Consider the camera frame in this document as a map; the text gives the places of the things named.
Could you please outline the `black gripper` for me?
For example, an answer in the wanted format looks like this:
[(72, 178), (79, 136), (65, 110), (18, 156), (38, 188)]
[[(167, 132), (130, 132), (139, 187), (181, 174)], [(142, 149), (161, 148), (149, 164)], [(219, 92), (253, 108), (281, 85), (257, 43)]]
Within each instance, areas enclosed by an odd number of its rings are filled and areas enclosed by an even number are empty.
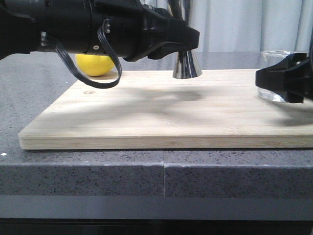
[(200, 32), (188, 24), (179, 6), (155, 8), (139, 0), (93, 0), (92, 27), (103, 27), (114, 53), (126, 61), (158, 60), (196, 49)]

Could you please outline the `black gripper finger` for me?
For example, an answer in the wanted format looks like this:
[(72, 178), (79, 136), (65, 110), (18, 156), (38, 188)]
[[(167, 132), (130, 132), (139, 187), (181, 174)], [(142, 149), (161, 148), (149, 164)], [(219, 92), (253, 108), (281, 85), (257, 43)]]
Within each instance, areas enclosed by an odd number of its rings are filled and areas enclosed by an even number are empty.
[(256, 71), (255, 85), (274, 92), (288, 103), (313, 99), (313, 59), (294, 53), (281, 62)]

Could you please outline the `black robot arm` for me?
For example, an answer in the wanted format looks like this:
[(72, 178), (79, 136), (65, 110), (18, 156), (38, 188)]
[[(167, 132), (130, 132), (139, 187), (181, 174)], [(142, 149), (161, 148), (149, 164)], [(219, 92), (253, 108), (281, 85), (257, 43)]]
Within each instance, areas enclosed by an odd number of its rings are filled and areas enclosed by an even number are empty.
[(52, 52), (53, 47), (42, 45), (42, 32), (58, 39), (69, 53), (105, 54), (97, 37), (104, 20), (110, 24), (110, 45), (128, 62), (161, 59), (199, 44), (199, 32), (184, 20), (138, 0), (3, 0), (0, 56)]

